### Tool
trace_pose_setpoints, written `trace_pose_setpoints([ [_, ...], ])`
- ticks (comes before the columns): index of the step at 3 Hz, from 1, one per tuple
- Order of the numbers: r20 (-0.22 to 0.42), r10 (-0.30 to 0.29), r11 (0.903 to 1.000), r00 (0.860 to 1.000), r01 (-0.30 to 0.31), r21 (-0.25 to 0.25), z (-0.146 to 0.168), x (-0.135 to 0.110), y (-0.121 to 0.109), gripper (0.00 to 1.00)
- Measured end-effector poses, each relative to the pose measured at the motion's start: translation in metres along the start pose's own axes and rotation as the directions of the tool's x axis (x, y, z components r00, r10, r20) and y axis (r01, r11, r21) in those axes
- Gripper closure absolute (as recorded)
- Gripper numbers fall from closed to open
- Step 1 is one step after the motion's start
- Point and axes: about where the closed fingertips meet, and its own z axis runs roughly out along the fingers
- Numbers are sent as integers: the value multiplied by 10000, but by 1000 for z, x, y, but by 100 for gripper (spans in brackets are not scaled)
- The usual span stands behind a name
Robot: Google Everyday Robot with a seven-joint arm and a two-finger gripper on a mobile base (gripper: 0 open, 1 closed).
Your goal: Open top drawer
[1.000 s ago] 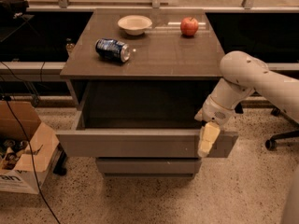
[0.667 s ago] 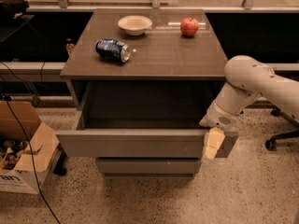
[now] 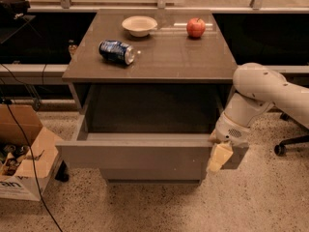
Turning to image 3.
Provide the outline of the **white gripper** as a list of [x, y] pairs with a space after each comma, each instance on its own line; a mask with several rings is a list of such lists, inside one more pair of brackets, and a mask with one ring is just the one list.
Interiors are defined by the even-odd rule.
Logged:
[[209, 141], [214, 144], [208, 161], [207, 171], [217, 172], [233, 155], [232, 145], [244, 145], [250, 129], [232, 121], [223, 112], [215, 124]]

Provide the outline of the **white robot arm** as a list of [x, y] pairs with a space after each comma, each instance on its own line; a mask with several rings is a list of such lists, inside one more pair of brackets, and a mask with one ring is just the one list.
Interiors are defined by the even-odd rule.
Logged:
[[247, 143], [251, 125], [274, 106], [309, 128], [309, 90], [288, 82], [279, 72], [257, 63], [238, 66], [233, 75], [233, 94], [210, 136], [214, 143], [207, 171], [217, 172]]

